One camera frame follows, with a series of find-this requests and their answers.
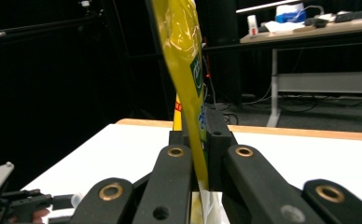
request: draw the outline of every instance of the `desk leg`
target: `desk leg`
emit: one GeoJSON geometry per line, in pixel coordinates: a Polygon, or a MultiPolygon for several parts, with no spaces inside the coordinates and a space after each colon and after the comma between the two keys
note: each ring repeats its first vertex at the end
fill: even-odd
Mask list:
{"type": "Polygon", "coordinates": [[[277,49],[271,51],[271,116],[267,127],[276,127],[280,118],[278,108],[278,74],[277,74],[277,49]]]}

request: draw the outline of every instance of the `wooden table edge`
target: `wooden table edge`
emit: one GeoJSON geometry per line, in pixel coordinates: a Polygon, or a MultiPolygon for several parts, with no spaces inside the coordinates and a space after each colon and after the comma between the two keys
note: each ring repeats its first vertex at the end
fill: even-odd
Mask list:
{"type": "MultiPolygon", "coordinates": [[[[121,119],[117,121],[116,124],[163,127],[163,128],[173,127],[172,121],[153,120],[153,119],[121,119]]],[[[234,133],[263,133],[263,134],[279,134],[279,135],[292,135],[292,136],[304,136],[304,137],[338,138],[338,139],[362,141],[362,133],[307,130],[307,129],[270,128],[270,127],[242,126],[242,125],[228,125],[228,127],[230,131],[234,133]]]]}

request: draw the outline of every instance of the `blue object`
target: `blue object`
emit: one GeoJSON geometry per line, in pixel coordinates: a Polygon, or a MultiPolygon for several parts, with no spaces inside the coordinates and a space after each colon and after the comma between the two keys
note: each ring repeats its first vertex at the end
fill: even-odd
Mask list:
{"type": "Polygon", "coordinates": [[[287,12],[276,16],[276,21],[280,23],[292,21],[292,22],[303,22],[306,20],[305,11],[287,12]]]}

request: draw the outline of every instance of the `floor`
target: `floor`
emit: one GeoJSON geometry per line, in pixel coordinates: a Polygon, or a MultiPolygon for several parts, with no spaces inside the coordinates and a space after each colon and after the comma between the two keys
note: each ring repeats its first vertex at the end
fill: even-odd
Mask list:
{"type": "MultiPolygon", "coordinates": [[[[228,124],[267,125],[271,99],[244,99],[241,105],[216,103],[228,124]]],[[[362,133],[362,97],[282,96],[277,127],[362,133]]]]}

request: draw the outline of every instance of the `desk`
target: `desk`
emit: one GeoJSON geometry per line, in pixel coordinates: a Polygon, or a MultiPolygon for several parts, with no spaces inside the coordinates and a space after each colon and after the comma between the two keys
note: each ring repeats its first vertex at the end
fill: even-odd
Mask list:
{"type": "Polygon", "coordinates": [[[268,44],[272,46],[271,116],[268,120],[268,127],[277,126],[280,117],[280,109],[278,108],[279,91],[362,93],[362,72],[278,74],[277,71],[279,50],[328,48],[339,46],[340,43],[345,45],[362,44],[362,20],[342,23],[331,22],[325,28],[307,31],[296,30],[280,34],[247,35],[240,40],[240,43],[248,45],[268,44]]]}
{"type": "MultiPolygon", "coordinates": [[[[109,124],[24,189],[62,195],[87,193],[108,177],[135,182],[152,170],[160,150],[168,145],[171,129],[171,122],[157,120],[109,124]]],[[[230,129],[239,144],[258,149],[295,187],[324,178],[362,199],[362,133],[232,125],[230,129]]]]}

